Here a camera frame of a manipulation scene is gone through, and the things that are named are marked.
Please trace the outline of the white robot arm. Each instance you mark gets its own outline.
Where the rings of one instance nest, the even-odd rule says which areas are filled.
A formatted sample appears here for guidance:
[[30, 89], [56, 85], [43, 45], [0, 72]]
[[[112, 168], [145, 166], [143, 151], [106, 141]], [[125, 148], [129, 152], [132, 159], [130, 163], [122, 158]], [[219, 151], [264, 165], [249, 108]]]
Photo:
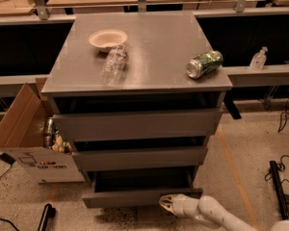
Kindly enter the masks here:
[[166, 194], [160, 197], [159, 204], [175, 216], [191, 218], [208, 228], [222, 227], [226, 231], [257, 231], [229, 213], [218, 200], [209, 195], [192, 198], [182, 193]]

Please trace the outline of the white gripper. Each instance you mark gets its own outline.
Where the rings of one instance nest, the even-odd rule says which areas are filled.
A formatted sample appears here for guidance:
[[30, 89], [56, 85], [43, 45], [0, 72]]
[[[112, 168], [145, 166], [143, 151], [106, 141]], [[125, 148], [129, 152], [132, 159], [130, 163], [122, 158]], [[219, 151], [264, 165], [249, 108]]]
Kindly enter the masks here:
[[184, 194], [166, 194], [160, 197], [159, 205], [178, 217], [194, 218], [198, 214], [198, 200]]

